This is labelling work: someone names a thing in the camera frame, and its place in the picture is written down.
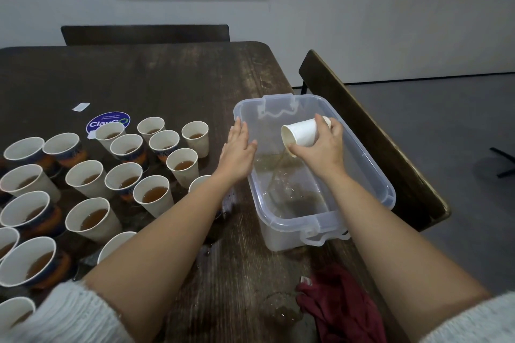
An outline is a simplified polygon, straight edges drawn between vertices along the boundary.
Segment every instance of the person's right arm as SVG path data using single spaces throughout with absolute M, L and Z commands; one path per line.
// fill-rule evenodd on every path
M 377 287 L 411 341 L 490 298 L 488 291 L 345 172 L 343 126 L 315 116 L 313 147 L 291 145 L 331 190 Z

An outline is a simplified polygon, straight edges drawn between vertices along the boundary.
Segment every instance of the maroon rag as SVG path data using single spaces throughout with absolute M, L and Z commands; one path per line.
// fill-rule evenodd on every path
M 316 272 L 312 285 L 299 283 L 297 303 L 316 321 L 322 343 L 386 343 L 381 314 L 343 267 L 331 264 Z

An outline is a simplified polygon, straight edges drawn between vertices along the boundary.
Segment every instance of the wooden chair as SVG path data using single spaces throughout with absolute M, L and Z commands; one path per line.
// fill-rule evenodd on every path
M 447 203 L 315 51 L 307 53 L 299 73 L 312 93 L 336 109 L 390 180 L 396 191 L 392 211 L 397 216 L 422 231 L 451 215 Z
M 63 26 L 61 33 L 68 46 L 230 41 L 226 24 Z

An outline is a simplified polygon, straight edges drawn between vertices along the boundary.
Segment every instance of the wall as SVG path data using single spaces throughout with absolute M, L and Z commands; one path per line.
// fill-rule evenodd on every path
M 62 25 L 227 23 L 293 86 L 316 50 L 345 82 L 515 71 L 515 0 L 0 0 L 0 47 L 64 45 Z

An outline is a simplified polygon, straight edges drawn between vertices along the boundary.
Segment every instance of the forearm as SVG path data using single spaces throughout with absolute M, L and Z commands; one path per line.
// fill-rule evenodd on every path
M 230 186 L 213 174 L 86 275 L 137 340 L 159 330 Z
M 328 180 L 360 255 L 412 341 L 489 297 L 479 282 L 347 175 Z

